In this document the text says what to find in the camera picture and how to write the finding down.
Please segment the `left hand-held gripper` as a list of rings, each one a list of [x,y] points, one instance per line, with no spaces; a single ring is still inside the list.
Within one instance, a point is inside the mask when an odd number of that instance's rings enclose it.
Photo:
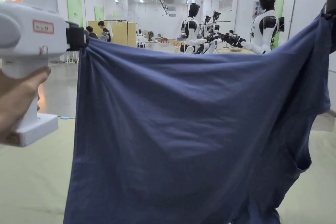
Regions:
[[[48,66],[49,58],[78,51],[88,44],[85,30],[66,21],[57,0],[3,1],[0,4],[1,72],[23,79]],[[35,98],[16,127],[19,145],[26,147],[58,129],[58,117],[39,113]]]

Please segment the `person's left hand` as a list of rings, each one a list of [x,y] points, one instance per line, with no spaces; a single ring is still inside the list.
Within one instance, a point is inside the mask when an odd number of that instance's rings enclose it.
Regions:
[[[28,111],[38,88],[51,73],[50,67],[42,67],[23,79],[14,79],[0,73],[0,143],[19,145],[15,129]]]

